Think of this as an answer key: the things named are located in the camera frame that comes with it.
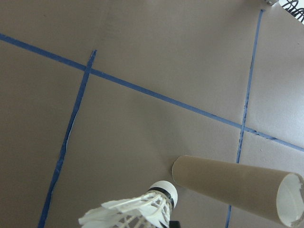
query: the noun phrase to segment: cardboard tube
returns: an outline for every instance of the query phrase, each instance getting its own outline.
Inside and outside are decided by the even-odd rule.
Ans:
[[[287,227],[304,219],[304,180],[296,173],[184,155],[172,176],[178,185]]]

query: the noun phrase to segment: shuttlecock feather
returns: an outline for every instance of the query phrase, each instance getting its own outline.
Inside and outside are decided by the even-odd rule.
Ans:
[[[168,228],[177,202],[176,189],[167,181],[151,187],[142,196],[109,201],[89,210],[79,224],[82,228]]]

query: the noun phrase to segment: gray floor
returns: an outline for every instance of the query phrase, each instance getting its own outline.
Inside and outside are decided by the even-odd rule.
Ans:
[[[90,75],[45,227],[79,227],[77,219],[102,202],[141,195],[159,180],[173,182],[170,169],[180,155],[236,162],[261,9],[246,127],[263,135],[245,131],[240,163],[304,175],[304,27],[278,4],[0,3],[1,34],[82,65],[97,49],[93,69],[115,77]],[[0,52],[0,226],[32,228],[84,72],[8,39],[0,41]],[[117,78],[133,84],[120,85]],[[134,85],[168,99],[136,91]],[[202,112],[174,105],[170,98]],[[183,227],[225,227],[228,205],[177,189],[172,219]],[[229,227],[282,226],[232,207]]]

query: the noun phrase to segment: shuttlecock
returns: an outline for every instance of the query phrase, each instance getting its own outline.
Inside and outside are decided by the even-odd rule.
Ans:
[[[89,210],[79,224],[82,228],[168,228],[177,198],[170,182],[159,181],[142,196],[109,201]]]

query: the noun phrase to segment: blue tape line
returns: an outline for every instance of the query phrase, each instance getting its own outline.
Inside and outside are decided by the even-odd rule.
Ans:
[[[191,106],[191,105],[188,105],[188,104],[185,104],[185,103],[183,103],[183,102],[180,102],[180,101],[174,100],[174,99],[172,99],[172,98],[169,98],[169,97],[167,97],[167,96],[161,95],[161,94],[159,94],[159,93],[153,92],[153,91],[151,91],[151,90],[149,90],[149,89],[146,89],[146,88],[143,88],[143,87],[141,87],[141,86],[139,86],[139,85],[135,85],[135,84],[133,84],[133,83],[130,83],[130,82],[121,80],[121,79],[119,79],[119,78],[117,78],[117,77],[108,75],[108,74],[106,74],[106,73],[104,73],[104,72],[101,72],[101,71],[92,69],[91,74],[92,74],[92,75],[99,76],[99,77],[102,77],[102,78],[104,78],[104,79],[106,79],[106,80],[109,80],[109,81],[111,81],[111,82],[118,83],[118,84],[120,84],[120,85],[122,85],[122,86],[128,87],[128,88],[133,89],[133,90],[136,90],[136,91],[138,91],[138,92],[141,92],[141,93],[144,93],[144,94],[153,96],[153,97],[155,97],[155,98],[158,98],[158,99],[163,100],[163,101],[165,101],[165,102],[171,103],[171,104],[173,104],[173,105],[177,105],[177,106],[179,106],[179,107],[188,109],[188,110],[193,111],[193,112],[195,112],[195,113],[199,113],[199,114],[201,114],[201,115],[203,115],[203,116],[206,116],[206,117],[209,117],[209,118],[211,118],[211,119],[220,121],[220,122],[225,123],[225,124],[228,124],[228,125],[230,125],[230,126],[234,126],[234,127],[236,127],[236,128],[241,128],[241,125],[238,124],[238,123],[235,123],[235,122],[233,122],[233,121],[224,119],[224,118],[222,118],[222,117],[219,117],[219,116],[217,116],[217,115],[211,114],[211,113],[206,112],[206,111],[203,111],[203,110],[198,109],[198,108],[196,108],[196,107],[193,107],[193,106]]]
[[[245,127],[245,131],[246,132],[250,132],[250,133],[255,134],[255,135],[258,135],[258,136],[261,136],[261,137],[266,138],[266,139],[270,139],[270,140],[272,140],[274,142],[277,142],[279,144],[282,144],[284,146],[288,146],[288,147],[291,147],[293,149],[296,149],[296,150],[304,152],[304,148],[302,148],[300,146],[296,146],[296,145],[291,144],[291,143],[288,143],[288,142],[283,141],[281,139],[275,138],[275,137],[273,137],[271,135],[268,135],[268,134],[265,134],[265,133],[262,133],[262,132],[258,132],[256,130],[248,128],[248,127]]]
[[[244,129],[245,129],[248,102],[249,102],[249,95],[250,95],[250,87],[251,87],[251,81],[252,81],[252,73],[253,73],[253,68],[254,68],[254,64],[255,64],[255,58],[256,58],[256,52],[257,52],[257,49],[256,49],[257,48],[257,40],[258,40],[259,31],[260,31],[260,25],[261,25],[261,19],[262,19],[263,12],[264,12],[264,10],[261,9],[260,13],[259,13],[259,16],[258,16],[257,26],[256,26],[256,36],[255,36],[255,42],[254,42],[253,51],[252,51],[252,60],[251,60],[251,66],[250,66],[250,71],[249,71],[249,79],[248,79],[248,84],[247,84],[247,92],[246,92],[242,127],[241,127],[240,136],[239,136],[239,142],[238,142],[236,163],[239,163],[239,159],[240,159],[241,151],[242,151]]]
[[[91,72],[91,69],[92,69],[93,61],[94,61],[95,56],[96,56],[96,52],[97,52],[97,50],[94,50],[92,52],[91,57],[90,57],[90,59],[87,63],[87,66],[86,66],[84,76],[82,78],[82,82],[81,82],[81,85],[80,85],[80,88],[79,88],[79,91],[78,91],[78,94],[77,94],[77,98],[76,98],[74,108],[73,108],[73,111],[72,111],[72,114],[71,114],[71,117],[70,117],[70,121],[69,121],[68,126],[67,126],[66,135],[65,135],[65,138],[64,138],[62,146],[61,146],[59,159],[57,161],[57,164],[56,164],[56,167],[55,167],[55,170],[54,170],[54,174],[53,174],[53,178],[52,178],[51,184],[50,184],[49,189],[48,189],[48,194],[47,194],[46,201],[44,203],[44,207],[43,207],[43,210],[42,210],[42,213],[41,213],[38,228],[44,228],[46,219],[48,217],[48,211],[49,211],[54,187],[55,187],[55,185],[58,181],[60,171],[61,171],[64,159],[65,159],[65,154],[67,152],[68,140],[69,140],[72,128],[73,128],[75,118],[76,118],[77,113],[78,113],[79,108],[80,108],[80,104],[81,104],[82,97],[83,97],[85,89],[86,89],[86,83],[88,82],[88,79],[89,79],[89,75],[90,75],[90,72]]]
[[[229,227],[230,215],[231,215],[231,205],[228,206],[228,214],[227,214],[227,217],[226,217],[225,228]]]
[[[74,61],[72,61],[70,59],[67,59],[67,58],[55,55],[55,54],[53,54],[51,52],[42,50],[42,49],[40,49],[38,47],[35,47],[35,46],[32,46],[30,44],[26,44],[26,43],[24,43],[22,41],[16,40],[16,39],[14,39],[12,37],[8,37],[8,36],[3,35],[1,33],[0,33],[0,40],[3,40],[3,41],[5,41],[7,43],[10,43],[10,44],[13,44],[13,45],[15,45],[17,47],[24,48],[26,50],[29,50],[29,51],[34,52],[34,53],[37,53],[39,55],[48,57],[48,58],[50,58],[52,60],[64,63],[64,64],[69,65],[71,67],[75,67],[75,68],[77,68],[79,70],[82,70],[82,71],[86,70],[86,66],[85,65],[82,65],[82,64],[74,62]]]

